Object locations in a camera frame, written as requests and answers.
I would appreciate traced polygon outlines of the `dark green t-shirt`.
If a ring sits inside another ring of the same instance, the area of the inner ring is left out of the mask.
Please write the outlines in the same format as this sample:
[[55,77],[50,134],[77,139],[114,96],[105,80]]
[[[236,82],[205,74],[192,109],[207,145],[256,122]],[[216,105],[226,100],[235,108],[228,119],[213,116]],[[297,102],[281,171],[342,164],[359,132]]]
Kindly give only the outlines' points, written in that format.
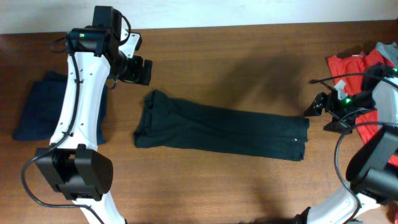
[[301,161],[309,120],[236,111],[170,98],[154,90],[133,133],[137,148],[167,146]]

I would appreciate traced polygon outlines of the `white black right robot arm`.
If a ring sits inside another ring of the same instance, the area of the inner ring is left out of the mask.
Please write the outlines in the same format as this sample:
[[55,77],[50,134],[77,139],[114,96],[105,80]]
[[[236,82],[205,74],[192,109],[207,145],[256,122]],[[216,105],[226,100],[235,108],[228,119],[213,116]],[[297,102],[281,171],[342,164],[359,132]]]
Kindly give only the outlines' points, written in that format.
[[[294,224],[358,223],[357,216],[397,201],[397,69],[381,63],[361,74],[361,91],[343,96],[333,87],[320,93],[305,110],[305,116],[330,113],[325,131],[340,134],[335,146],[334,167],[342,184],[332,196],[306,208],[292,219]],[[342,175],[338,153],[346,135],[361,126],[376,126],[376,134],[350,160]]]

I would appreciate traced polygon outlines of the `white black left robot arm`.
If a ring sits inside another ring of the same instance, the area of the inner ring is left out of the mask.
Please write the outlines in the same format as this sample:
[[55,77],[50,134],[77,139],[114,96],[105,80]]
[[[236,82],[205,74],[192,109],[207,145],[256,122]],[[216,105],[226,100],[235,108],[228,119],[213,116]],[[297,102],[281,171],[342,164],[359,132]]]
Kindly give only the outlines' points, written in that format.
[[127,19],[111,6],[96,6],[93,22],[65,35],[67,87],[50,144],[35,164],[51,188],[82,210],[90,223],[124,223],[110,189],[113,163],[98,152],[97,127],[107,80],[148,85],[152,62],[135,55],[141,36],[123,28]]

